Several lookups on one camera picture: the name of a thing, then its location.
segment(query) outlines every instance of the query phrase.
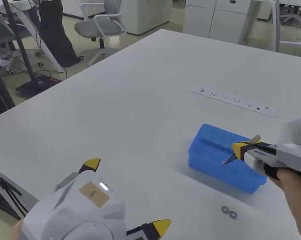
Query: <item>person's leg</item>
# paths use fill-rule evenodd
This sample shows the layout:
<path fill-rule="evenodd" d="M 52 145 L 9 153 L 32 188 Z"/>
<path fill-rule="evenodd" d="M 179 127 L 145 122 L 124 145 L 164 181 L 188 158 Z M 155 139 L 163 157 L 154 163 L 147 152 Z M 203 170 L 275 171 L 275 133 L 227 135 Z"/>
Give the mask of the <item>person's leg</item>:
<path fill-rule="evenodd" d="M 42 1 L 39 5 L 39 34 L 62 67 L 80 62 L 63 27 L 63 5 L 61 0 Z"/>

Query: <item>washer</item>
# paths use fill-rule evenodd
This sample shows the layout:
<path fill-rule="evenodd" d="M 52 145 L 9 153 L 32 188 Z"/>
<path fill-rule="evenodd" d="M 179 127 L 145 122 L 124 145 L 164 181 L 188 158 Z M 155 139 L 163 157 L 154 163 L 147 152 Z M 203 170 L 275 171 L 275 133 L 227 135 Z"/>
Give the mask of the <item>washer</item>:
<path fill-rule="evenodd" d="M 230 211 L 229 212 L 229 217 L 231 219 L 237 219 L 238 215 L 237 215 L 237 213 L 235 211 Z"/>
<path fill-rule="evenodd" d="M 230 209 L 229 209 L 227 206 L 222 206 L 222 207 L 221 207 L 221 211 L 222 211 L 224 214 L 230 214 Z"/>

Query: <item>chair armrest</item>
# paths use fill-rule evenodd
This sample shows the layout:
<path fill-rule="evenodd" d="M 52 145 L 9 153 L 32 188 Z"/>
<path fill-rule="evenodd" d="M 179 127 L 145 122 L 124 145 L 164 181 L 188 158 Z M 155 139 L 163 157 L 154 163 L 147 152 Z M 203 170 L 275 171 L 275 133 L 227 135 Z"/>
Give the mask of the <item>chair armrest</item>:
<path fill-rule="evenodd" d="M 99 31 L 101 32 L 101 34 L 103 35 L 103 37 L 107 37 L 104 33 L 103 30 L 101 29 L 101 27 L 99 26 L 97 19 L 98 18 L 114 18 L 114 17 L 119 17 L 121 15 L 121 13 L 116 13 L 116 14 L 98 14 L 94 16 L 94 22 L 96 23 Z M 115 21 L 116 24 L 119 25 L 119 27 L 121 28 L 121 30 L 125 33 L 125 28 L 123 27 L 123 25 L 119 22 L 119 21 Z"/>
<path fill-rule="evenodd" d="M 82 3 L 79 5 L 80 10 L 82 11 L 82 14 L 84 16 L 84 20 L 87 21 L 89 19 L 89 16 L 87 16 L 86 11 L 85 11 L 85 6 L 103 6 L 104 8 L 104 3 L 102 2 L 87 2 L 87 3 Z"/>

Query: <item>blue plastic container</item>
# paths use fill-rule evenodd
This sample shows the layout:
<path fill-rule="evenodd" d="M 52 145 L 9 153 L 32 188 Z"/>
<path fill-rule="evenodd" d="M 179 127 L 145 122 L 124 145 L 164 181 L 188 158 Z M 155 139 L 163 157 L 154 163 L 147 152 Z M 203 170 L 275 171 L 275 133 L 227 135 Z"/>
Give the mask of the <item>blue plastic container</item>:
<path fill-rule="evenodd" d="M 189 148 L 188 164 L 195 170 L 253 194 L 266 183 L 266 177 L 238 159 L 223 164 L 233 154 L 232 143 L 247 140 L 246 137 L 203 124 Z"/>

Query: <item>electrical outlet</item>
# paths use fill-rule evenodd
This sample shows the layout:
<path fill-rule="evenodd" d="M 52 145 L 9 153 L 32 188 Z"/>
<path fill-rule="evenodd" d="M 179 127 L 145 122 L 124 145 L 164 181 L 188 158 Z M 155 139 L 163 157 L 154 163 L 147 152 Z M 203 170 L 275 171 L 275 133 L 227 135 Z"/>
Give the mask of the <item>electrical outlet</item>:
<path fill-rule="evenodd" d="M 191 92 L 273 118 L 277 117 L 277 109 L 269 104 L 265 105 L 260 102 L 253 102 L 238 95 L 227 94 L 206 87 L 196 87 Z"/>

